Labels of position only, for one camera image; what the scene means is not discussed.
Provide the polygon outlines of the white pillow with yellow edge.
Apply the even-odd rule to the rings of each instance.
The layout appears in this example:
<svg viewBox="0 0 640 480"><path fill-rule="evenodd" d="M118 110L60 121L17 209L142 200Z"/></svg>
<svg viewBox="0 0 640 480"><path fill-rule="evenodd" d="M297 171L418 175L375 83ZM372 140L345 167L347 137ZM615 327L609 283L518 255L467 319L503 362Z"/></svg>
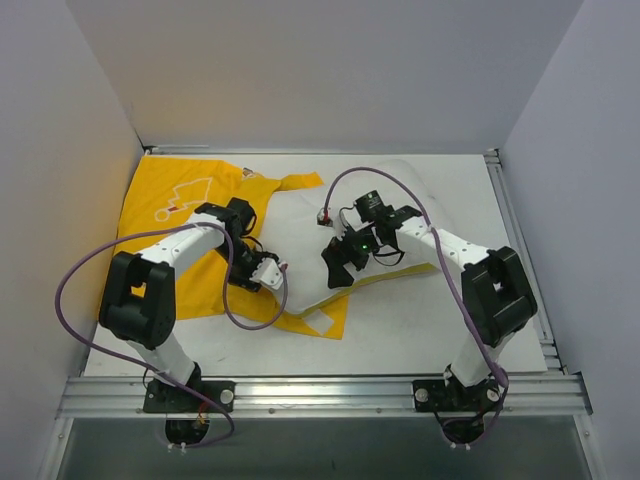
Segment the white pillow with yellow edge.
<svg viewBox="0 0 640 480"><path fill-rule="evenodd" d="M457 233L453 218L435 195L427 182L426 174L404 160L388 160L375 165L406 185L426 207L431 221L437 227ZM277 254L287 262L288 299L286 312L307 317L337 300L338 294L349 292L356 297L373 298L374 294L398 293L407 283L420 283L424 278L437 275L436 267L415 256L406 255L395 267L385 267L370 259L361 272L346 266L354 277L352 287L329 289L328 269L321 258L321 251L333 237L330 227L317 225L316 216L321 210L326 186L290 192L274 193L271 197L259 241L267 251ZM330 208L337 211L351 206L363 194L377 190L385 204L394 209L410 205L417 207L410 196L391 180L372 172L354 172L342 178L335 188Z"/></svg>

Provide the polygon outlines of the yellow pillowcase with print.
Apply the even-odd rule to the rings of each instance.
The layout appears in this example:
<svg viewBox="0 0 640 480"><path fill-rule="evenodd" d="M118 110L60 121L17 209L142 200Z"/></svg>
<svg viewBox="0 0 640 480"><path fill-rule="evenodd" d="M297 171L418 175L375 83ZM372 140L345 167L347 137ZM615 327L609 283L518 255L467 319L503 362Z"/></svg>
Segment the yellow pillowcase with print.
<svg viewBox="0 0 640 480"><path fill-rule="evenodd" d="M118 224L118 237L176 227L205 202L226 206L232 197L247 200L257 220L249 222L248 244L256 245L269 203L275 193L322 186L316 173L269 178L224 160L194 160L145 156L127 191ZM177 281L177 320L223 315L222 282L226 262L208 253ZM272 293L251 293L230 286L228 299L234 315L262 324L277 313ZM348 312L348 297L332 300L310 319L283 313L275 327L296 334L341 340Z"/></svg>

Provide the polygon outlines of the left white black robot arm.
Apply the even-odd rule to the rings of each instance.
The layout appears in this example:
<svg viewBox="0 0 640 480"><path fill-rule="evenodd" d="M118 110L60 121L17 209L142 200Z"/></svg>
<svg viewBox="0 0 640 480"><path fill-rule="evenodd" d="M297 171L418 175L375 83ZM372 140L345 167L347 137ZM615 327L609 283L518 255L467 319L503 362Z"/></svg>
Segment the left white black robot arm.
<svg viewBox="0 0 640 480"><path fill-rule="evenodd" d="M99 323L132 346L145 363L174 378L166 398L180 411L199 405L202 386L199 367L173 335L176 280L215 251L231 267L231 285L250 292L279 289L283 284L279 258L244 241L256 219L243 199L233 197L225 206L204 203L183 230L137 253L119 252L111 261Z"/></svg>

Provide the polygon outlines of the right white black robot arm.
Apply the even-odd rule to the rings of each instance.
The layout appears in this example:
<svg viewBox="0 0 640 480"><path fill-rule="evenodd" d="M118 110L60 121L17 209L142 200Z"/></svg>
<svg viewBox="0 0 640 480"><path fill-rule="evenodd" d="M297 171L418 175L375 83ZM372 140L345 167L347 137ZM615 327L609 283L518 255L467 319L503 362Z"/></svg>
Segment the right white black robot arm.
<svg viewBox="0 0 640 480"><path fill-rule="evenodd" d="M446 402L465 409L479 397L479 384L494 377L506 387L507 375L498 358L504 346L538 312L531 285L518 254L475 245L437 228L409 205L395 209L371 191L352 205L359 221L344 213L324 211L318 223L334 235L321 256L328 269L327 285L346 289L370 258L383 249L432 264L443 273L469 332L454 361L445 370Z"/></svg>

